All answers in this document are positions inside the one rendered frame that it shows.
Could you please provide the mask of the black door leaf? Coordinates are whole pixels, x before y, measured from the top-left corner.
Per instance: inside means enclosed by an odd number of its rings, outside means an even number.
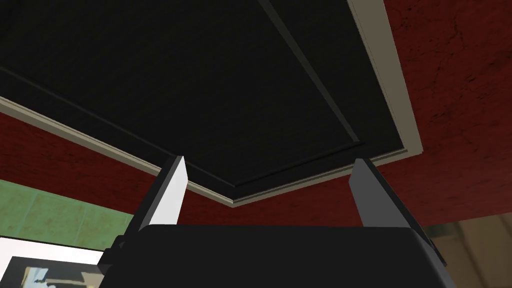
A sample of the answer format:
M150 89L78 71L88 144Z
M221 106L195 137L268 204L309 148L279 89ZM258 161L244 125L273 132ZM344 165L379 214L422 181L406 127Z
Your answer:
M0 0L0 97L233 201L404 147L347 0Z

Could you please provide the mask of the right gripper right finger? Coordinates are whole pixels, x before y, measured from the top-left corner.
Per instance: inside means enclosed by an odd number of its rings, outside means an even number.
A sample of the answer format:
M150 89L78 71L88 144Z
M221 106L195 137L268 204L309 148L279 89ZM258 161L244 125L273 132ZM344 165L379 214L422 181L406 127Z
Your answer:
M413 228L417 222L376 166L357 158L349 187L365 227Z

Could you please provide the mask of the white framed wall picture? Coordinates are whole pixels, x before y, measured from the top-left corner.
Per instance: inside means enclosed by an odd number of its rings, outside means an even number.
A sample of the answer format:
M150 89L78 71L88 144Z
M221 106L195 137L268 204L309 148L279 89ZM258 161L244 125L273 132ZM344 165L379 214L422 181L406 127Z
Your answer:
M99 288L94 249L0 236L0 288Z

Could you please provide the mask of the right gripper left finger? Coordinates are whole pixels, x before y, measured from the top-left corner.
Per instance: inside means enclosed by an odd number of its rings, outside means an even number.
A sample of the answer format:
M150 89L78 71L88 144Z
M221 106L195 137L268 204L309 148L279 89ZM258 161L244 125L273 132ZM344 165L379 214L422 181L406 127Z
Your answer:
M148 225L177 224L187 185L184 157L170 157L133 215L131 230L137 232Z

